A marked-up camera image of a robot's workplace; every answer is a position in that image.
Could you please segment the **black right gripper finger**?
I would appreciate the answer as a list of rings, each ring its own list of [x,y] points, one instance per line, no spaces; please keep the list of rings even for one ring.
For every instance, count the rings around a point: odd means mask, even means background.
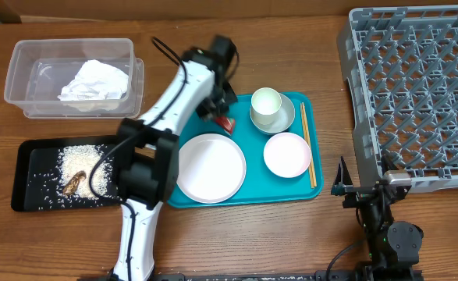
[[[338,165],[338,171],[336,175],[335,182],[333,183],[334,188],[340,187],[352,187],[353,182],[351,180],[348,168],[346,167],[346,163],[344,161],[344,157],[340,157],[340,162]]]
[[[399,168],[393,163],[390,155],[384,154],[381,157],[381,167],[383,172],[398,170]]]

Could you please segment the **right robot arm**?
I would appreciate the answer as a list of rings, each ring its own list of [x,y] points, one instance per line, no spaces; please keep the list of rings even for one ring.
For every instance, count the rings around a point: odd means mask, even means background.
[[[382,156],[383,176],[370,187],[355,187],[343,159],[338,164],[331,194],[343,196],[343,207],[356,211],[357,222],[365,238],[340,251],[329,263],[326,280],[422,280],[421,271],[413,266],[419,262],[423,230],[410,222],[396,221],[390,205],[403,200],[412,181],[398,169],[388,156]],[[368,261],[360,261],[350,271],[332,271],[332,266],[346,252],[367,244]]]

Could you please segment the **large white tissue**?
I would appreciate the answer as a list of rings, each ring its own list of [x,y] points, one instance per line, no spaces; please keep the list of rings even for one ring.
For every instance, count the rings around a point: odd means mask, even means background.
[[[122,70],[92,59],[61,89],[58,99],[81,112],[112,111],[119,107],[128,83],[129,76]]]

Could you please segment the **large white plate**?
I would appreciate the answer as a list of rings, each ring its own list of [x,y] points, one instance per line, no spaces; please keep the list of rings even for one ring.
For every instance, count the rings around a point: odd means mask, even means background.
[[[242,187],[247,164],[241,148],[228,137],[205,133],[179,150],[177,186],[191,200],[216,204]]]

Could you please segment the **red snack wrapper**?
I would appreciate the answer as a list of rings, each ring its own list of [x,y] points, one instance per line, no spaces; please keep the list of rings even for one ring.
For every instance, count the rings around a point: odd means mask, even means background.
[[[220,126],[228,135],[232,135],[236,126],[236,120],[227,116],[219,116],[214,122]]]

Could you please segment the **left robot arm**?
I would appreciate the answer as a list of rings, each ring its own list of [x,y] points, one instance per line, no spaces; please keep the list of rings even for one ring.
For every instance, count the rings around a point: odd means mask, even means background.
[[[237,101],[229,84],[235,73],[230,64],[240,59],[231,39],[217,35],[209,49],[191,48],[182,55],[157,38],[152,43],[179,70],[148,112],[120,123],[110,152],[122,207],[119,259],[110,280],[150,279],[159,213],[178,177],[179,136],[193,114],[211,121]]]

